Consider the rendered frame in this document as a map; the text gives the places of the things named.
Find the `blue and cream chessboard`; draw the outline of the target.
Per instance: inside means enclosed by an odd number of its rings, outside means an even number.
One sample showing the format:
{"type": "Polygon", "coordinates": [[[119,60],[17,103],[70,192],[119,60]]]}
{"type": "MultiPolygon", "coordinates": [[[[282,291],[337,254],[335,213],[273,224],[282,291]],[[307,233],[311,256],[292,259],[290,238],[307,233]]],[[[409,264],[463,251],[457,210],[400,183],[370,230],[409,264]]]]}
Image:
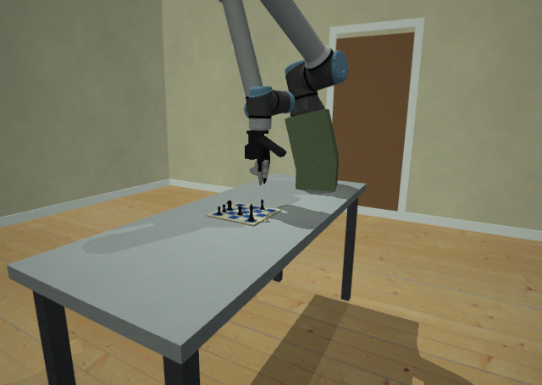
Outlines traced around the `blue and cream chessboard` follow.
{"type": "Polygon", "coordinates": [[[280,209],[274,209],[274,208],[269,208],[269,207],[264,207],[264,210],[260,210],[260,206],[253,205],[252,213],[253,213],[253,218],[255,219],[255,221],[249,222],[248,219],[250,217],[250,204],[237,202],[231,205],[231,208],[232,210],[229,211],[227,210],[228,207],[225,207],[226,212],[222,212],[223,209],[220,209],[220,212],[222,213],[221,215],[217,215],[218,211],[216,211],[216,212],[207,214],[207,217],[213,217],[213,218],[222,219],[222,220],[230,221],[234,223],[241,223],[245,225],[256,226],[257,224],[265,220],[266,213],[268,214],[268,218],[270,218],[273,215],[281,212],[280,209]],[[237,215],[237,213],[239,212],[238,206],[241,206],[241,213],[243,215],[240,215],[240,216],[237,215]]]}

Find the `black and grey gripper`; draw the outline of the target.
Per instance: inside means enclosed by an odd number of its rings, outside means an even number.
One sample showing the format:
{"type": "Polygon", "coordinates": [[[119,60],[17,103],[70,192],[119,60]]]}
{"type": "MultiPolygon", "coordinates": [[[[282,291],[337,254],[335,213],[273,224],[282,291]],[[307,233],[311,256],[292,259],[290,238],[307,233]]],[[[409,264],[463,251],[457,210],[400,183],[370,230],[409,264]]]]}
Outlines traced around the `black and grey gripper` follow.
{"type": "Polygon", "coordinates": [[[245,159],[257,159],[255,166],[250,168],[250,173],[258,176],[259,185],[265,184],[268,178],[270,150],[258,141],[261,136],[268,134],[268,130],[247,130],[246,133],[248,144],[245,146],[245,159]]]}

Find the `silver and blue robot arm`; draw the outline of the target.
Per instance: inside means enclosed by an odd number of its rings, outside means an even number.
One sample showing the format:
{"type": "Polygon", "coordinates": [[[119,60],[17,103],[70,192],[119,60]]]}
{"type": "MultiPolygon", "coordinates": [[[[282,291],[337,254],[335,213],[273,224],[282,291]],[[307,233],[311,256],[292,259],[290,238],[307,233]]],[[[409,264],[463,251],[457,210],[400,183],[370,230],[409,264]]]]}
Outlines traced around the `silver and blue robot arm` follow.
{"type": "Polygon", "coordinates": [[[224,6],[246,94],[244,112],[249,129],[271,129],[271,117],[276,114],[291,113],[295,117],[324,109],[317,91],[343,82],[348,62],[342,51],[333,52],[320,41],[295,2],[260,0],[304,58],[285,69],[288,92],[263,86],[242,0],[219,1],[224,6]]]}

